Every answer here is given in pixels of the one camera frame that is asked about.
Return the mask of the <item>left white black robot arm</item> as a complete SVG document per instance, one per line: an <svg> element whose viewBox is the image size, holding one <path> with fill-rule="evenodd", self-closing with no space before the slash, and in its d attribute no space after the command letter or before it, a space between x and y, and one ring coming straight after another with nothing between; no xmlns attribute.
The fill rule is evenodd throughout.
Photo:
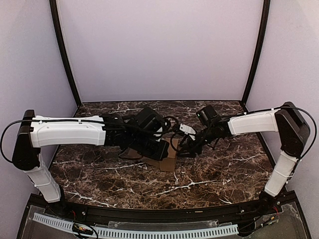
<svg viewBox="0 0 319 239"><path fill-rule="evenodd" d="M168 133L170 123L149 107L130 116L113 113L81 118L49 118L26 110L21 120L9 126L14 124L20 127L12 158L6 161L27 174L59 217L70 213L70 205L63 201L62 188L42 160L42 147L67 144L118 146L157 161L168 156L169 143L162 136Z"/></svg>

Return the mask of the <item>brown cardboard box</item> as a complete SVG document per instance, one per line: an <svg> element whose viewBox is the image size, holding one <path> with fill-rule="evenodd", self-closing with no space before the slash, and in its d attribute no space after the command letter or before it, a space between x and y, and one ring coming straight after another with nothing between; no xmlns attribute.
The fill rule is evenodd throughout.
<svg viewBox="0 0 319 239"><path fill-rule="evenodd" d="M177 152L173 149L170 143L170 138L167 137L165 140L169 143L169 147L167 150L168 156L164 158L162 161L156 161L153 159L145 158L143 162L146 163L147 165L150 165L159 169L160 171L173 172L175 170L176 163L177 163Z"/></svg>

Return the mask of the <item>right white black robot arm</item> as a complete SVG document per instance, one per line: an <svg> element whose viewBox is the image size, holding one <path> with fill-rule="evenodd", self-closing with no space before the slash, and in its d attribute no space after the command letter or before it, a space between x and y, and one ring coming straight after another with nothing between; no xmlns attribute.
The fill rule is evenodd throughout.
<svg viewBox="0 0 319 239"><path fill-rule="evenodd" d="M222 138L251 133L277 134L280 154L263 189L264 194L274 198L293 177L298 163L309 150L307 143L311 128L303 117L304 114L306 111L296 107L292 102L233 116L221 116L212 105L207 105L196 113L204 127L202 130L194 131L189 126L180 125L179 134L184 138L178 146L177 154L185 157L198 156L204 146L209 146L213 141Z"/></svg>

